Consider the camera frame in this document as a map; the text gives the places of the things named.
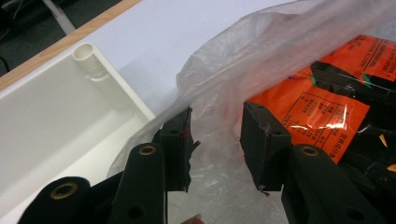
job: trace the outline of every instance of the black cable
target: black cable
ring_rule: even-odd
[[[9,67],[8,67],[8,63],[7,63],[6,59],[4,59],[3,57],[0,56],[0,61],[3,62],[4,67],[6,68],[7,72],[9,72]]]

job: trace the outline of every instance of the wooden table edge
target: wooden table edge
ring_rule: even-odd
[[[8,73],[0,77],[0,91],[14,84],[21,78],[27,76],[45,62],[54,58],[59,53],[63,52],[85,36],[99,29],[109,21],[119,16],[122,12],[133,7],[139,2],[140,0],[122,0],[114,7],[111,7],[93,20],[88,21],[86,24],[79,27],[70,35],[65,36],[64,38],[51,45],[50,47],[44,49],[25,63],[22,63],[18,67],[9,71]]]

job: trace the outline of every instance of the plastic bag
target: plastic bag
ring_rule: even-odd
[[[133,146],[190,105],[191,133],[202,144],[190,161],[189,193],[168,193],[169,222],[200,213],[205,223],[287,223],[281,193],[259,193],[245,164],[242,103],[392,19],[395,8],[389,0],[298,1],[247,15],[191,55],[177,75],[177,100],[129,140],[109,175],[123,169]]]

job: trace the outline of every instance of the clear plastic bag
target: clear plastic bag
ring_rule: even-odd
[[[189,193],[168,194],[169,223],[198,213],[205,223],[287,223],[281,193],[259,193],[245,164],[239,145],[242,103],[393,19],[395,9],[396,1],[389,0],[297,1],[247,15],[191,55],[177,75],[177,100],[129,140],[109,175],[123,169],[134,146],[149,142],[190,105],[191,133],[202,144],[190,161]]]

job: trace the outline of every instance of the plastic container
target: plastic container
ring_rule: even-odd
[[[0,92],[0,217],[57,176],[81,175],[78,167],[100,161],[82,175],[92,185],[105,179],[127,139],[153,118],[91,43]]]

